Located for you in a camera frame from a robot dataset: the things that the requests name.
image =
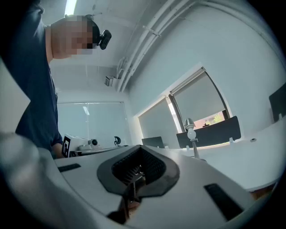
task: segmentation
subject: dark blue shirt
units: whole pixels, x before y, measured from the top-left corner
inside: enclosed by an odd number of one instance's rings
[[[4,63],[14,80],[31,100],[16,133],[50,152],[63,143],[58,131],[57,96],[46,58],[43,8],[34,4],[26,12],[10,43]]]

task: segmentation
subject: ceiling light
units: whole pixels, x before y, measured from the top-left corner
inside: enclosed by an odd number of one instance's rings
[[[67,0],[66,10],[64,11],[64,15],[71,15],[74,13],[76,7],[76,0]]]

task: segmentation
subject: metal bracket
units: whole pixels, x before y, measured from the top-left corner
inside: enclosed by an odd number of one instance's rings
[[[143,29],[148,30],[149,32],[153,33],[154,35],[156,35],[156,36],[158,36],[158,37],[161,37],[161,34],[157,33],[156,31],[154,31],[154,30],[152,30],[152,29],[150,29],[150,28],[148,28],[147,26],[144,26],[144,25],[143,25],[142,27],[143,27]]]

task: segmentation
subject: computer monitor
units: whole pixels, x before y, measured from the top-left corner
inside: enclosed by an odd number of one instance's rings
[[[153,137],[153,138],[143,138],[142,139],[143,145],[149,145],[159,148],[164,148],[162,137]]]

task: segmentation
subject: window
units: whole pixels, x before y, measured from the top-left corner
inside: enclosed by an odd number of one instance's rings
[[[185,132],[187,118],[194,121],[194,129],[229,118],[222,96],[203,68],[174,88],[167,102],[178,133]]]
[[[209,117],[206,117],[204,119],[200,119],[198,121],[194,121],[194,123],[196,125],[194,127],[194,130],[200,129],[200,128],[203,128],[203,127],[207,127],[207,126],[219,123],[219,122],[224,121],[224,120],[225,120],[225,118],[224,118],[223,112],[220,111],[220,112],[218,112],[216,114],[213,114],[213,115],[211,115]]]
[[[172,102],[171,102],[171,100],[170,100],[169,97],[166,98],[166,100],[167,100],[167,103],[168,103],[170,112],[171,112],[171,114],[172,114],[172,117],[173,117],[173,119],[174,119],[174,122],[175,122],[175,125],[176,125],[176,128],[177,128],[177,131],[178,131],[178,133],[182,133],[182,129],[181,129],[181,126],[180,126],[180,122],[179,122],[178,116],[177,116],[177,114],[176,114],[176,112],[175,112],[174,106],[173,106],[173,104],[172,104]]]
[[[165,98],[138,118],[143,138],[161,137],[164,146],[179,148],[176,122]]]
[[[58,127],[65,134],[97,139],[103,148],[114,147],[115,136],[130,144],[123,102],[59,103]]]

